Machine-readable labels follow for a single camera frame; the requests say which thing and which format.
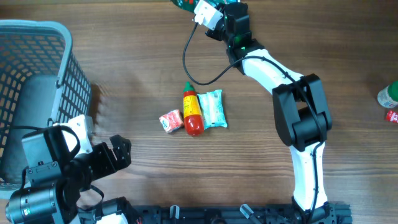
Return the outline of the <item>green 3M gloves package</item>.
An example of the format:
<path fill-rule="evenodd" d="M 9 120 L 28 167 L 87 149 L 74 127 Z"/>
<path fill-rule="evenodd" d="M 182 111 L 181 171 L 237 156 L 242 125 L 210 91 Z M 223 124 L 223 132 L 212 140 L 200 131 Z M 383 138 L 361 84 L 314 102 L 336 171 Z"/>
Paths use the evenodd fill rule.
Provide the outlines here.
<path fill-rule="evenodd" d="M 199 1 L 200 0 L 170 0 L 170 2 L 172 2 L 177 7 L 189 12 L 194 12 L 194 9 L 196 8 Z M 219 9 L 222 5 L 225 4 L 240 2 L 240 0 L 204 0 L 204 1 L 217 9 Z"/>

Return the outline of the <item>red white snack packet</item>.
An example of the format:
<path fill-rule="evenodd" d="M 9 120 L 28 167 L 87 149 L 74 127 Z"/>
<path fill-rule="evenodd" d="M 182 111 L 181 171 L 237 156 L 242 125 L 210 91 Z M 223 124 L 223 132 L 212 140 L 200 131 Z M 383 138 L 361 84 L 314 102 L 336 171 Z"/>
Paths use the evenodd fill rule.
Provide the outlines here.
<path fill-rule="evenodd" d="M 159 121 L 166 133 L 171 133 L 184 126 L 183 118 L 180 110 L 173 110 L 162 115 Z"/>

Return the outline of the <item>red sauce bottle green cap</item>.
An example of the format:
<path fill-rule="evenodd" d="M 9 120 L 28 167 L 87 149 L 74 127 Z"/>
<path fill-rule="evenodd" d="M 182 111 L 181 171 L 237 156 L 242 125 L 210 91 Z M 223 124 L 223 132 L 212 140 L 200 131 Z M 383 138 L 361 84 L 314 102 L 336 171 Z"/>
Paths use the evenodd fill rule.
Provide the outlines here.
<path fill-rule="evenodd" d="M 204 121 L 197 93 L 190 82 L 183 89 L 183 122 L 190 136 L 198 136 L 204 132 Z"/>

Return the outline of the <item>mint green white pouch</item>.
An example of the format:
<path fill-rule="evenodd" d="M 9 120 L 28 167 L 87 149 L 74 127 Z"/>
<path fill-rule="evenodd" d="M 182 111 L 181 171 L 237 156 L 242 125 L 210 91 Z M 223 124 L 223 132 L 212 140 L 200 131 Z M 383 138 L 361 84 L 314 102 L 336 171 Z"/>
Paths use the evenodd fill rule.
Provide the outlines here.
<path fill-rule="evenodd" d="M 197 95 L 200 102 L 205 129 L 228 127 L 223 110 L 222 93 L 222 90 L 214 90 Z"/>

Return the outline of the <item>green lid jar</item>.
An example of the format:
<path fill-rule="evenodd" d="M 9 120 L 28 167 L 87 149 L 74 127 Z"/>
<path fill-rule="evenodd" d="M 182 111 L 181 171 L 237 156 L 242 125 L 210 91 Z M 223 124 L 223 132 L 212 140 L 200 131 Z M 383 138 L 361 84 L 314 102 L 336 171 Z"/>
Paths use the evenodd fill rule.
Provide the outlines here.
<path fill-rule="evenodd" d="M 397 85 L 398 81 L 395 81 L 378 93 L 377 100 L 382 107 L 389 109 L 397 107 Z"/>

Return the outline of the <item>small red snack bar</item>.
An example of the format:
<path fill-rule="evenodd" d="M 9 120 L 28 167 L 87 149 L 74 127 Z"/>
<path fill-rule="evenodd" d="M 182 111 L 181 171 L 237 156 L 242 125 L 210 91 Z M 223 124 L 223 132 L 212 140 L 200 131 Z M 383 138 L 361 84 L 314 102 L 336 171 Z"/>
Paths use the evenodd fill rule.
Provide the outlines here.
<path fill-rule="evenodd" d="M 398 114 L 397 112 L 393 111 L 393 110 L 389 110 L 386 114 L 385 117 L 386 121 L 392 122 L 392 123 L 398 123 Z"/>

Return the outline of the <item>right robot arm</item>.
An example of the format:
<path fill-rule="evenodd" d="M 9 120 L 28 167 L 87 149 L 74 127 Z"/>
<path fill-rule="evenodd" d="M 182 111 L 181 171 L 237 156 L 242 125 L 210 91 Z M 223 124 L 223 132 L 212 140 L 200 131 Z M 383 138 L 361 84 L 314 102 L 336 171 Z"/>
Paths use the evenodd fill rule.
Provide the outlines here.
<path fill-rule="evenodd" d="M 212 39 L 225 42 L 231 66 L 257 81 L 271 95 L 275 128 L 289 148 L 294 166 L 293 203 L 302 221 L 313 223 L 326 212 L 322 155 L 332 121 L 320 78 L 288 69 L 252 36 L 248 5 L 200 1 L 195 21 Z"/>

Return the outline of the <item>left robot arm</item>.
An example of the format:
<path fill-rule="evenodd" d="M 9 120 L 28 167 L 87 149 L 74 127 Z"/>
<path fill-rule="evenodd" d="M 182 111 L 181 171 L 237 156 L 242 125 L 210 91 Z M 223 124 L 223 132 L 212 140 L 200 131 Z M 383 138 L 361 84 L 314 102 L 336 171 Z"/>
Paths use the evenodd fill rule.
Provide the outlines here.
<path fill-rule="evenodd" d="M 130 140 L 115 135 L 110 138 L 113 147 L 102 142 L 92 152 L 81 153 L 81 142 L 72 149 L 65 134 L 76 137 L 68 126 L 33 129 L 22 138 L 28 166 L 22 171 L 22 180 L 30 186 L 15 191 L 6 205 L 6 218 L 11 223 L 105 223 L 108 220 L 131 222 L 126 212 L 131 209 L 126 198 L 100 200 L 90 208 L 80 208 L 81 193 L 94 190 L 104 193 L 92 182 L 131 164 Z"/>

